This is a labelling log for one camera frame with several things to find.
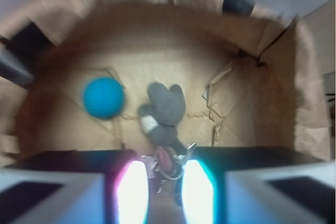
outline stuffed toy ear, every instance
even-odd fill
[[[138,115],[144,117],[146,115],[153,115],[152,106],[149,104],[144,104],[138,109]]]
[[[180,96],[181,99],[184,100],[184,95],[183,95],[183,91],[182,91],[182,88],[180,85],[172,85],[170,88],[169,88],[169,91],[172,92],[172,93],[175,93],[177,95]]]
[[[148,96],[152,103],[166,102],[170,98],[170,92],[165,85],[154,82],[148,87]]]

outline gray stuffed toy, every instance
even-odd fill
[[[173,85],[169,90],[161,83],[152,83],[148,88],[151,104],[142,105],[138,114],[143,131],[155,146],[169,146],[178,155],[186,155],[186,147],[177,138],[177,124],[185,112],[182,88]]]

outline black tape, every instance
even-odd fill
[[[4,41],[6,47],[0,53],[0,76],[21,87],[29,85],[41,53],[52,43],[32,22],[12,39]]]
[[[254,5],[255,3],[248,0],[224,0],[222,5],[222,12],[250,15]]]

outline cardboard box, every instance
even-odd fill
[[[286,146],[329,159],[329,121],[309,31],[299,20],[288,24],[257,5],[243,6],[35,0],[23,7],[57,47],[44,55],[16,117],[22,156],[121,144],[151,154],[136,110],[148,101],[147,86],[159,81],[183,88],[187,109],[178,136],[184,144]],[[26,17],[13,15],[0,33],[11,36]],[[90,117],[81,104],[85,84],[102,68],[120,78],[127,96],[111,121]]]

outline bright led light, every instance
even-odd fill
[[[145,164],[133,161],[117,181],[118,223],[145,223],[149,200]]]
[[[187,223],[214,222],[214,187],[197,160],[189,160],[185,165],[182,203]]]

